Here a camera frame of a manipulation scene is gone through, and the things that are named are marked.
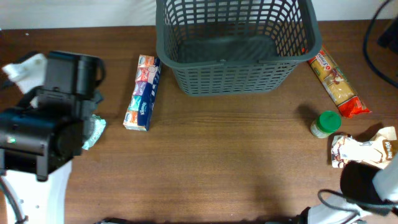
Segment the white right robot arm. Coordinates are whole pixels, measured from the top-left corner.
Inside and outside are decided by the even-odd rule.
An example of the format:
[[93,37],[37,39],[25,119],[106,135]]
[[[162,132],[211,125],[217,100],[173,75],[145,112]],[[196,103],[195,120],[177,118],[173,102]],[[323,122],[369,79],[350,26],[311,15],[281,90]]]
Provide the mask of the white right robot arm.
[[380,169],[349,162],[341,173],[340,189],[321,189],[321,204],[306,208],[299,223],[354,223],[368,215],[397,215],[397,158]]

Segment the green lid spice jar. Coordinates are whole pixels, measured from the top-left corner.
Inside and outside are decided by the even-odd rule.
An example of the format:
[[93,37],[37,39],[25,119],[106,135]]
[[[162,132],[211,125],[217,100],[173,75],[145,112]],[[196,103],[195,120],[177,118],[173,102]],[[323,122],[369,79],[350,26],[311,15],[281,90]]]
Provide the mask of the green lid spice jar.
[[341,126],[341,118],[334,111],[325,111],[310,126],[311,133],[317,138],[327,138]]

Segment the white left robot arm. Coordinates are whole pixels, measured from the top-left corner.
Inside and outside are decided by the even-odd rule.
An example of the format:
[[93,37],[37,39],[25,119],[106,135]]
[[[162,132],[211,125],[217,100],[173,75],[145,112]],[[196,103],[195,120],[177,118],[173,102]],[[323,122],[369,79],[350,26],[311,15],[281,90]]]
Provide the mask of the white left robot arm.
[[63,223],[74,157],[101,136],[104,62],[52,51],[3,68],[23,96],[1,112],[1,191],[9,223]]

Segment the beige snack bag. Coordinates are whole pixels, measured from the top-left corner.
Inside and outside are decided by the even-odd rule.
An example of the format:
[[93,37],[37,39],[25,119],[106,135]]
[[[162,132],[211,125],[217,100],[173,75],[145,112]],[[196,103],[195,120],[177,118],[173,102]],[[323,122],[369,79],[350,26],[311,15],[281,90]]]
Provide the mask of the beige snack bag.
[[331,144],[331,165],[344,168],[362,162],[384,169],[397,155],[397,134],[393,126],[380,129],[369,141],[359,142],[347,134],[337,135]]

